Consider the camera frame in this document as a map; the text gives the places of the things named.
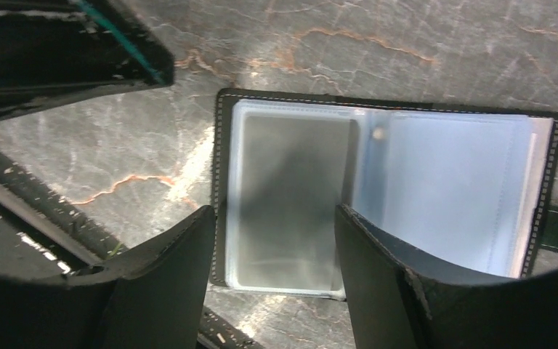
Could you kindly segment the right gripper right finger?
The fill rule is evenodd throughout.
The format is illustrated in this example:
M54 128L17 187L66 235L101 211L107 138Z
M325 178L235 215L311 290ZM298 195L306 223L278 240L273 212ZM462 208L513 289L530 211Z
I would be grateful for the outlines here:
M543 234L558 252L558 206ZM558 269L514 279L463 268L345 205L335 237L358 348L558 348Z

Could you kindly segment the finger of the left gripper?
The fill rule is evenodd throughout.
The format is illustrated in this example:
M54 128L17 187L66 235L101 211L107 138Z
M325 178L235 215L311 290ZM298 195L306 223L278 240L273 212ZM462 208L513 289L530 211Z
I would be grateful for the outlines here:
M0 1L0 121L173 81L173 54L123 1Z

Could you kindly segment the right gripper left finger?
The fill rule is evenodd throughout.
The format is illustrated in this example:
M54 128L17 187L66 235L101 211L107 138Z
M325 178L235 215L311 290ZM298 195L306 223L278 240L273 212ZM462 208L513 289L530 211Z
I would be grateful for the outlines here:
M70 275L0 276L0 348L194 348L214 233L205 205Z

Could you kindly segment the black leather card holder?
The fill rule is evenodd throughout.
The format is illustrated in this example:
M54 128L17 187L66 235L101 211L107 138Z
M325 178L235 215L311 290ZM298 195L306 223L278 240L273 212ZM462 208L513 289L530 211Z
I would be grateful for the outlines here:
M225 88L209 280L344 300L346 204L448 262L509 278L558 252L558 112Z

